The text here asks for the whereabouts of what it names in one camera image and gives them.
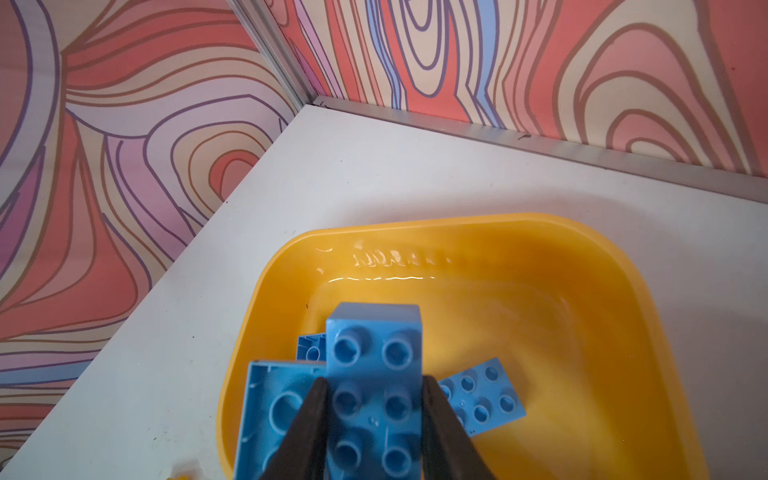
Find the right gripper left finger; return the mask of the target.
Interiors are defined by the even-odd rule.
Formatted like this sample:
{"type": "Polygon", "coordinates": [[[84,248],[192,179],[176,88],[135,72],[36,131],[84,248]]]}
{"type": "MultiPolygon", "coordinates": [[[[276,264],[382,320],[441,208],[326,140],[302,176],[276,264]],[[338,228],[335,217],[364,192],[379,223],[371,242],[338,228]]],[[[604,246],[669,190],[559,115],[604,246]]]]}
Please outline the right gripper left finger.
{"type": "Polygon", "coordinates": [[[319,377],[260,479],[324,479],[328,435],[329,383],[319,377]]]}

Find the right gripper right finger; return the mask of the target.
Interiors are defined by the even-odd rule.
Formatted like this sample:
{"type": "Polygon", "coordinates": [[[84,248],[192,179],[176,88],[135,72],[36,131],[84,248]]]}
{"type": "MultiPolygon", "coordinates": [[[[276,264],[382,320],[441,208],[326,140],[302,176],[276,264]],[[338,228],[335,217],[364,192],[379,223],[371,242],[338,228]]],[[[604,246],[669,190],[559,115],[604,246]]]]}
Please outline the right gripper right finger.
{"type": "Polygon", "coordinates": [[[421,456],[427,480],[495,479],[430,375],[422,380],[421,456]]]}

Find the blue lego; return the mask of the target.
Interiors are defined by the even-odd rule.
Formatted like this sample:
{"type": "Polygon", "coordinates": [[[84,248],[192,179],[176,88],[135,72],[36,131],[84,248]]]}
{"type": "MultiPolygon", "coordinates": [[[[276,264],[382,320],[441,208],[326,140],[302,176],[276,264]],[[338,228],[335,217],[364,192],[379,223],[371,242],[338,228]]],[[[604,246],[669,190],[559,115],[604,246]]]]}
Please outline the blue lego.
{"type": "Polygon", "coordinates": [[[300,335],[297,341],[296,359],[309,362],[325,362],[326,334],[300,335]]]}
{"type": "Polygon", "coordinates": [[[235,456],[236,479],[258,479],[280,447],[323,362],[249,364],[235,456]]]}
{"type": "Polygon", "coordinates": [[[439,380],[438,385],[470,438],[526,416],[498,358],[439,380]]]}
{"type": "Polygon", "coordinates": [[[332,479],[422,475],[422,321],[407,304],[339,304],[326,321],[332,479]]]}

